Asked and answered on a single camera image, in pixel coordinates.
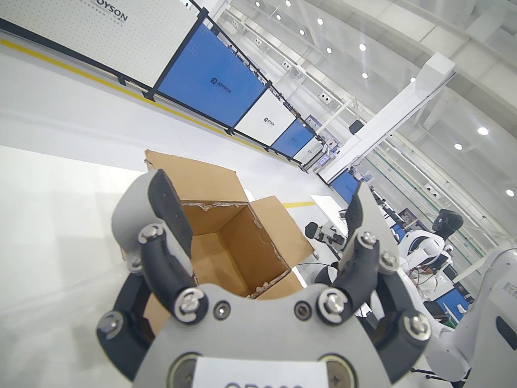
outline white pegboard panel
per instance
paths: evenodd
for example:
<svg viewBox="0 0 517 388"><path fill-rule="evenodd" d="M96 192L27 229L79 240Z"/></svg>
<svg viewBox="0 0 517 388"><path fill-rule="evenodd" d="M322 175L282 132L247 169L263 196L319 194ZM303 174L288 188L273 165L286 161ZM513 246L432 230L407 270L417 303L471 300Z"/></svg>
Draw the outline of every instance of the white pegboard panel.
<svg viewBox="0 0 517 388"><path fill-rule="evenodd" d="M0 0L0 17L153 86L197 11L179 0L98 1Z"/></svg>

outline joyson logo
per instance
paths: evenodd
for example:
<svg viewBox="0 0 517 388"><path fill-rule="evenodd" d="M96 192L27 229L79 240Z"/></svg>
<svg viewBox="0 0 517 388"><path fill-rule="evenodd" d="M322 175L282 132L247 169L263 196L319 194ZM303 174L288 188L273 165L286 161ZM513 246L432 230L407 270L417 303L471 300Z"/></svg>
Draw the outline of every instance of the joyson logo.
<svg viewBox="0 0 517 388"><path fill-rule="evenodd" d="M231 90L226 87L223 83L221 83L217 78L213 77L211 80L210 80L210 83L212 83L213 85L215 85L218 90L220 90L221 92L224 92L224 93L227 93L227 94L230 94L231 93Z"/></svg>
<svg viewBox="0 0 517 388"><path fill-rule="evenodd" d="M97 11L100 11L100 14L106 15L106 13L107 13L107 14L113 15L113 17L116 18L116 21L118 21L119 23L125 22L128 20L128 16L126 14L124 14L119 9L115 8L115 6L113 6L106 0L83 0L83 1L87 2L89 6L96 9Z"/></svg>
<svg viewBox="0 0 517 388"><path fill-rule="evenodd" d="M264 122L269 126L269 127L273 127L275 124L268 118L264 118Z"/></svg>

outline white label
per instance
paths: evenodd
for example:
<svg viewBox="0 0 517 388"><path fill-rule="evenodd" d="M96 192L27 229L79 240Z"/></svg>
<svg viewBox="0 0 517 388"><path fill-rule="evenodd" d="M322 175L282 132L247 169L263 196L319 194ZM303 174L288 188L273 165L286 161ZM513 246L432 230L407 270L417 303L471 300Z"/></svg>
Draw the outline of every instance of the white label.
<svg viewBox="0 0 517 388"><path fill-rule="evenodd" d="M235 128L262 142L271 145L294 121L295 116L270 91L266 90Z"/></svg>
<svg viewBox="0 0 517 388"><path fill-rule="evenodd" d="M198 358L192 388L321 388L327 366L316 362L279 362Z"/></svg>

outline white beam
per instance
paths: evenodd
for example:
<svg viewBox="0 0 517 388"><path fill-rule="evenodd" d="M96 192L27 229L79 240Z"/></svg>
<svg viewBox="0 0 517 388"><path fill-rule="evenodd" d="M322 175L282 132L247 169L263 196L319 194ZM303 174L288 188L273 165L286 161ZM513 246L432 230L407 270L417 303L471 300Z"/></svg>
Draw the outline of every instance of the white beam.
<svg viewBox="0 0 517 388"><path fill-rule="evenodd" d="M327 182L362 160L390 131L399 127L418 109L436 96L451 79L454 62L436 53L423 66L414 83L381 109L341 148L340 155L319 173Z"/></svg>

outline torn cardboard edge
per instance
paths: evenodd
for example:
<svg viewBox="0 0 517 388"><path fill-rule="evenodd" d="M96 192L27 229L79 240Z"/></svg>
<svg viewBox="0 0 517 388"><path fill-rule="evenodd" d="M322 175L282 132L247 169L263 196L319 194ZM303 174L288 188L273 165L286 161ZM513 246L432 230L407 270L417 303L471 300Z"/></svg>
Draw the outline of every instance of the torn cardboard edge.
<svg viewBox="0 0 517 388"><path fill-rule="evenodd" d="M246 296L248 299L255 299L255 298L257 298L257 296L260 296L262 293L266 292L266 290L268 290L275 283L277 283L278 281L280 281L281 279L286 277L291 272L290 266L287 264L286 260L282 257L282 255L279 253L279 251L278 251L277 247L275 246L275 244L273 242L266 242L262 238L262 231L264 230L264 228L261 226L259 218L255 214L255 211L253 211L253 208L249 205L249 203L247 203L247 202L241 202L241 203L214 202L214 203L212 203L210 205L206 205L205 203L202 203L202 202L184 202L184 203L182 202L181 205L182 206L197 206L197 207L200 207L201 209L203 209L203 211L205 211L205 212L210 210L210 209L212 209L212 208L214 208L214 207L229 207L229 206L235 206L235 207L247 206L248 209L251 211L251 214L253 215L253 222L255 223L255 225L260 230L260 232L259 232L259 239L260 239L260 241L263 244L266 244L266 246L271 246L273 248L273 251L275 252L275 256L277 257L277 259L280 262L282 262L286 266L287 269L282 274L280 274L278 277L276 277L275 279L271 280L269 283L264 283L262 286L257 287L255 292L253 292L252 294L249 294L248 296ZM199 286L199 281L198 281L198 278L196 277L195 273L193 274L193 276L194 276L194 280L195 280L196 284Z"/></svg>

